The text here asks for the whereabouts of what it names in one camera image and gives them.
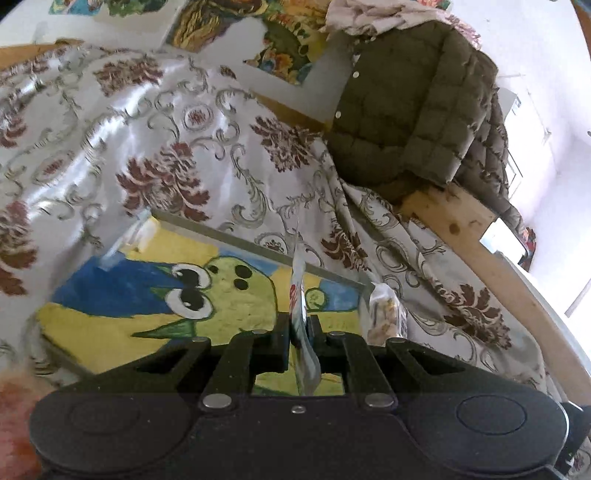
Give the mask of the white green snack pouch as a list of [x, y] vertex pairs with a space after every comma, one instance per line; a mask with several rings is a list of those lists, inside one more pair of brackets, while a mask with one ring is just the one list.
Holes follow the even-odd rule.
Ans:
[[304, 241], [301, 234], [297, 233], [294, 237], [290, 274], [290, 356], [294, 361], [298, 394], [312, 396], [321, 383], [322, 370], [318, 355], [315, 354], [308, 337], [304, 274]]

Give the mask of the nut bar clear packet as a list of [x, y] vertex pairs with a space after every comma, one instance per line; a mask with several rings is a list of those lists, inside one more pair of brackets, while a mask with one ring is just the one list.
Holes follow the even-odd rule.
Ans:
[[374, 283], [369, 299], [368, 343], [384, 347], [390, 339], [408, 338], [408, 311], [386, 283]]

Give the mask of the grey tray with painted liner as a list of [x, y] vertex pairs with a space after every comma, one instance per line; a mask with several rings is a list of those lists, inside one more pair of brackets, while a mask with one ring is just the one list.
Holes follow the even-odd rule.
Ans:
[[47, 346], [81, 373], [198, 337], [223, 345], [290, 313], [293, 259], [276, 236], [260, 246], [158, 213], [134, 239], [91, 257], [36, 315]]

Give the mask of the olive quilted down jacket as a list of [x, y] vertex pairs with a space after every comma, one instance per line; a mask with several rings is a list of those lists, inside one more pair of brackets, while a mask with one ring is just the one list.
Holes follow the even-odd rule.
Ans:
[[327, 136], [342, 180], [392, 204], [428, 184], [457, 183], [522, 233], [496, 64], [437, 21], [363, 39], [355, 53]]

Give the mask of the pink floral cloth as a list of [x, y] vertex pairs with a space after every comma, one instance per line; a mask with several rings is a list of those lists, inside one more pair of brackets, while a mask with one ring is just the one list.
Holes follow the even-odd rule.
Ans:
[[480, 35], [451, 13], [451, 5], [451, 1], [335, 0], [329, 3], [321, 31], [377, 36], [393, 29], [406, 30], [437, 21], [453, 27], [480, 49]]

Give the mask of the blond boy poster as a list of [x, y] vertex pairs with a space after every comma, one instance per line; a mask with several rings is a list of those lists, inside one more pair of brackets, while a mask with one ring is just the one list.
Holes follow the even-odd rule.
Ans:
[[108, 0], [105, 4], [111, 17], [125, 18], [157, 13], [169, 5], [171, 5], [172, 9], [177, 9], [184, 6], [186, 2], [173, 0]]

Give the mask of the anime girl poster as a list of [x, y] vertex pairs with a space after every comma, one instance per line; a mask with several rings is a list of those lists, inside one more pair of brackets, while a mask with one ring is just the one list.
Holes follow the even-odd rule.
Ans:
[[102, 5], [103, 0], [53, 0], [48, 13], [50, 15], [94, 16]]

